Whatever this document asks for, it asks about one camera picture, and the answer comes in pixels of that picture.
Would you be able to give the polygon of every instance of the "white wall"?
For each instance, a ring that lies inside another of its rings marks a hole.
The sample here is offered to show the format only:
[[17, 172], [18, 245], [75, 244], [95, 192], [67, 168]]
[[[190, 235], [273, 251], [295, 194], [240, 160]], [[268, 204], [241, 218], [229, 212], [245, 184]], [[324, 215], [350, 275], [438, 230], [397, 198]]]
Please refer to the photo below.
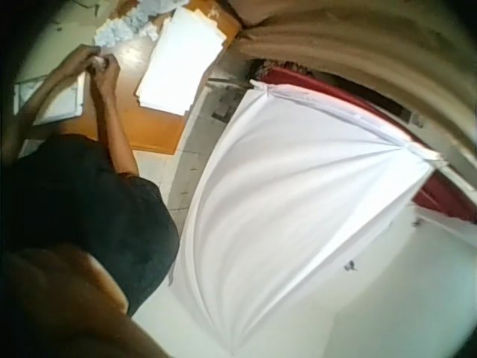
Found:
[[195, 324], [166, 285], [133, 319], [174, 358], [321, 358], [334, 314], [305, 301], [269, 321], [233, 356]]
[[362, 253], [353, 258], [358, 271], [340, 270], [314, 295], [314, 299], [333, 312], [351, 304], [382, 274], [399, 255], [417, 230], [414, 205], [404, 207], [391, 226]]
[[[407, 206], [317, 294], [269, 321], [234, 358], [439, 358], [476, 315], [476, 253]], [[231, 358], [166, 285], [134, 316], [175, 358]]]
[[476, 311], [476, 250], [424, 223], [336, 315], [325, 357], [449, 357], [477, 322]]

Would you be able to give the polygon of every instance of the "hand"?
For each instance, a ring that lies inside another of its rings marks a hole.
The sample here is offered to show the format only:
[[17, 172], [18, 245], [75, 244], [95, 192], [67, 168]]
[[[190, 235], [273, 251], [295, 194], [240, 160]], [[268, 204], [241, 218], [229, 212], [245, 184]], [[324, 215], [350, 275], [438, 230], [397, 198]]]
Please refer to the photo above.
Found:
[[104, 64], [95, 60], [92, 62], [93, 81], [103, 99], [115, 98], [116, 84], [121, 67], [113, 54], [107, 54], [102, 58]]
[[57, 81], [76, 78], [91, 65], [92, 57], [100, 50], [99, 46], [79, 45], [51, 73], [52, 77]]

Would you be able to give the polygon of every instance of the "red fabric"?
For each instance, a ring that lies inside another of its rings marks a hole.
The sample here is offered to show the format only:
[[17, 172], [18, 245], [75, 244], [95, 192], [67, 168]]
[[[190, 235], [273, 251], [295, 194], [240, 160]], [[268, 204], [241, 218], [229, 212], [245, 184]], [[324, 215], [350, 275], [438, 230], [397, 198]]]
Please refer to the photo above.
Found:
[[[392, 125], [405, 131], [417, 142], [424, 144], [416, 138], [415, 135], [408, 132], [405, 127], [396, 123], [393, 119], [389, 118], [362, 99], [314, 78], [306, 77], [305, 75], [293, 72], [289, 69], [274, 67], [265, 77], [262, 78], [262, 81], [267, 84], [292, 84], [297, 87], [325, 93], [335, 98], [339, 98], [379, 116], [387, 122], [390, 122]], [[432, 174], [426, 184], [424, 184], [421, 190], [416, 194], [413, 201], [420, 207], [438, 211], [439, 213], [450, 217], [477, 223], [477, 207], [458, 187], [440, 172], [434, 172]]]

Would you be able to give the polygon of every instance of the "person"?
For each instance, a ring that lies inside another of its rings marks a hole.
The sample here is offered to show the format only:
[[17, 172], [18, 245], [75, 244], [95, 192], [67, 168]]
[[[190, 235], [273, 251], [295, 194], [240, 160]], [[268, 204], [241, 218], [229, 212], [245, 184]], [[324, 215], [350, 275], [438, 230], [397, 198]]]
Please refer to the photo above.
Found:
[[[130, 317], [165, 279], [179, 236], [159, 188], [140, 178], [122, 127], [119, 63], [99, 53], [80, 45], [3, 130], [2, 321], [9, 343], [36, 357], [41, 348], [59, 357], [166, 357]], [[53, 135], [17, 160], [47, 98], [85, 70], [99, 141]]]

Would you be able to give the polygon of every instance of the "white fabric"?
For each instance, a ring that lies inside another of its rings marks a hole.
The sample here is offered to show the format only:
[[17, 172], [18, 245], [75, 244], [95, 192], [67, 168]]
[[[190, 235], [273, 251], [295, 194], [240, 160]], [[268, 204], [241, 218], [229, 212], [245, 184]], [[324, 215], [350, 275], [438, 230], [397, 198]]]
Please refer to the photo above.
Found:
[[232, 352], [385, 230], [440, 159], [347, 102], [256, 85], [200, 179], [172, 283]]

